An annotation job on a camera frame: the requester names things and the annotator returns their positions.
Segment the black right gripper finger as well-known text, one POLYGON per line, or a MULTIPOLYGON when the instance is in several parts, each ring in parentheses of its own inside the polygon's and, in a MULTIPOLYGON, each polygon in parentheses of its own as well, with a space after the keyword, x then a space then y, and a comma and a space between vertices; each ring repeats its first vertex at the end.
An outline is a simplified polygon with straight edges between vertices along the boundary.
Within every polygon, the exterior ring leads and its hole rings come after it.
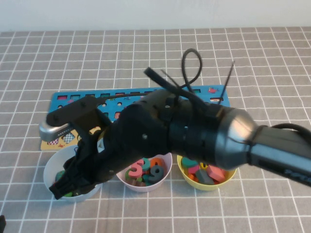
POLYGON ((52 184, 49 187, 49 190, 52 192, 56 200, 61 199, 68 193, 72 193, 73 195, 81 193, 77 181, 73 177, 66 174, 64 174, 57 182, 52 184))
POLYGON ((88 181, 86 179, 78 179, 75 181, 75 188, 72 191, 73 196, 79 196, 89 193, 98 183, 96 181, 88 181))

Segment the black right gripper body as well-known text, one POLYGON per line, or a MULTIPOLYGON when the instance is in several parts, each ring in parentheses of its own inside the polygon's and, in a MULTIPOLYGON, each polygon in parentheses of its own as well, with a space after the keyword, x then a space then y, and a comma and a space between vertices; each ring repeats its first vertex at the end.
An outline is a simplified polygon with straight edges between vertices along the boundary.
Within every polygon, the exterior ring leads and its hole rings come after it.
POLYGON ((175 95, 154 91, 125 107, 114 122, 98 109, 102 102, 84 97, 63 108, 63 123, 81 137, 75 157, 64 164, 66 175, 100 184, 143 157, 169 152, 163 112, 171 110, 175 95))

